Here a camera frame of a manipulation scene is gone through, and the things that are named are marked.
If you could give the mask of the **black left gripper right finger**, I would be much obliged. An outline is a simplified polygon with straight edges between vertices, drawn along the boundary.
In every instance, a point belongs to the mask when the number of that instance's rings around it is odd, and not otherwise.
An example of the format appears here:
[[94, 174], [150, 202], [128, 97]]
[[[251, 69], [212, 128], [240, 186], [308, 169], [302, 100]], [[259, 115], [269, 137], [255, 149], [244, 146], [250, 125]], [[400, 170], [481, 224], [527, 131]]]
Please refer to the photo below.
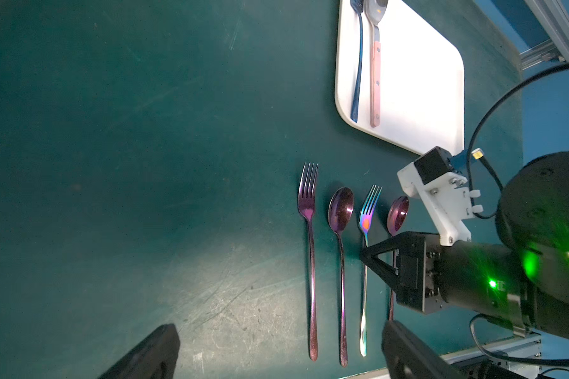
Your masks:
[[462, 378], [462, 374], [398, 321], [385, 323], [382, 353], [391, 378]]

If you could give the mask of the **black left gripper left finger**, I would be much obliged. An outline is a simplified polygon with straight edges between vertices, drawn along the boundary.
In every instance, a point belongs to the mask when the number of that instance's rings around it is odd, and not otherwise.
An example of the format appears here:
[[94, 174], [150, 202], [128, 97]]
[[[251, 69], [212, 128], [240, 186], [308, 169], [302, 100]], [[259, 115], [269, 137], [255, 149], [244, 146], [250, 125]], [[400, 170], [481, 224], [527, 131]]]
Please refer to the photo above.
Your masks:
[[100, 378], [173, 378], [180, 338], [174, 324], [156, 328]]

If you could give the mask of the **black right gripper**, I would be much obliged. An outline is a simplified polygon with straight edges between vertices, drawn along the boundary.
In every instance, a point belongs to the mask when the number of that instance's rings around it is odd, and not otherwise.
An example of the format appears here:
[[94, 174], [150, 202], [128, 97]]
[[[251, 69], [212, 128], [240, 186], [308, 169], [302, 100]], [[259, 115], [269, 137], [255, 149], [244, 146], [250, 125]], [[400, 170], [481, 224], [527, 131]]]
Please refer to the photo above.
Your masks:
[[[437, 284], [442, 251], [439, 235], [403, 232], [363, 248], [360, 260], [390, 289], [397, 289], [398, 305], [432, 314], [447, 308]], [[380, 258], [386, 253], [393, 254], [391, 264]]]

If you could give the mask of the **purple metal spoon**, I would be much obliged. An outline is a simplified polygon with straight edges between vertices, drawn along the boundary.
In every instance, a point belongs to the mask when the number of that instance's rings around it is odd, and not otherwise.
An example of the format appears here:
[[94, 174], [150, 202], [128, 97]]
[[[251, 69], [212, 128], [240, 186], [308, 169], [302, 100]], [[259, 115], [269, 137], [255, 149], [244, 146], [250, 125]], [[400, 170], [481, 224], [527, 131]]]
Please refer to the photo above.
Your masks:
[[338, 189], [330, 200], [328, 224], [338, 240], [339, 250], [339, 359], [342, 367], [348, 366], [347, 327], [346, 327], [346, 275], [345, 248], [342, 233], [347, 227], [354, 210], [354, 195], [349, 187]]

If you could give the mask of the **silver spoon pink handle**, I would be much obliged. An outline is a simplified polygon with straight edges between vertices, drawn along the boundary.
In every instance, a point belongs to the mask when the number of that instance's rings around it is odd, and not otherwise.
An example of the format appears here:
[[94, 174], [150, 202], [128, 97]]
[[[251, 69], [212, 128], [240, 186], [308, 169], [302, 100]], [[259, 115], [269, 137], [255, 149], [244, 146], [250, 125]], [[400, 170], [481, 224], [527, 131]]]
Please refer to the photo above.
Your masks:
[[381, 42], [379, 34], [379, 22], [381, 22], [385, 15], [387, 5], [388, 0], [368, 0], [364, 2], [364, 12], [372, 27], [370, 123], [373, 128], [379, 126], [380, 124]]

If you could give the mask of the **rainbow iridescent fork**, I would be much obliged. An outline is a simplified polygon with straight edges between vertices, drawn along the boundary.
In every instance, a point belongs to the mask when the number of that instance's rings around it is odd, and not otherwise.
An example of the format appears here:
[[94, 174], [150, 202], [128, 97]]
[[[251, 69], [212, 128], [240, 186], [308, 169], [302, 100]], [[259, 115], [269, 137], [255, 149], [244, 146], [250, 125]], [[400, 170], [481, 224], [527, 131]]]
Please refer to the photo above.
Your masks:
[[[379, 201], [379, 196], [382, 193], [382, 186], [373, 185], [365, 198], [365, 202], [360, 210], [359, 229], [363, 234], [364, 240], [362, 248], [368, 247], [368, 232], [371, 229], [371, 223], [376, 205]], [[368, 293], [368, 267], [363, 265], [363, 283], [362, 283], [362, 303], [361, 303], [361, 318], [360, 318], [360, 353], [363, 357], [368, 353], [367, 342], [367, 293]]]

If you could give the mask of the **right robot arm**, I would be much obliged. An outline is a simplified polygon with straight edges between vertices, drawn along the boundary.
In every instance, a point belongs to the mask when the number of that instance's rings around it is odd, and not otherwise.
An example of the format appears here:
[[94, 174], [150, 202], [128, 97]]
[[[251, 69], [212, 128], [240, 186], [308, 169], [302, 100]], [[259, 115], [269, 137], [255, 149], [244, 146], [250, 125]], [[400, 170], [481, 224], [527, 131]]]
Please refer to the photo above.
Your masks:
[[534, 159], [505, 186], [499, 243], [442, 243], [403, 232], [360, 258], [422, 314], [456, 306], [523, 332], [569, 339], [569, 151]]

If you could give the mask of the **blue metal fork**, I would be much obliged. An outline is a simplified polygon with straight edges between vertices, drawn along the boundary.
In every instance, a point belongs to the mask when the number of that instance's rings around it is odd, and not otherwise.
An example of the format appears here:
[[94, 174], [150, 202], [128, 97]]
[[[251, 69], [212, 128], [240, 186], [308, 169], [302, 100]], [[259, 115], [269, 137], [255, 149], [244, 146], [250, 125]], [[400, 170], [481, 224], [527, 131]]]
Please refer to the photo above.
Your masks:
[[355, 12], [359, 22], [359, 55], [357, 63], [357, 75], [352, 95], [351, 119], [354, 123], [358, 121], [359, 106], [360, 106], [360, 88], [362, 80], [362, 67], [363, 67], [363, 46], [364, 46], [364, 23], [362, 14], [364, 12], [363, 0], [351, 0], [350, 6]]

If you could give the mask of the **purple metal fork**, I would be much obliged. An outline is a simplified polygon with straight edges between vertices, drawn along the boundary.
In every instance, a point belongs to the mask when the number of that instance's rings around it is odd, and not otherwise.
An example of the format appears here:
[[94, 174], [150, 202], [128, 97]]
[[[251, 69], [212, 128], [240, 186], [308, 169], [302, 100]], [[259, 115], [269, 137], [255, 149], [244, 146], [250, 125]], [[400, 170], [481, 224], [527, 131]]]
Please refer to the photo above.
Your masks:
[[312, 218], [315, 214], [315, 188], [318, 179], [319, 165], [305, 163], [300, 177], [298, 191], [298, 211], [306, 220], [308, 228], [308, 264], [309, 264], [309, 355], [312, 361], [319, 356], [317, 309], [315, 296], [315, 240]]

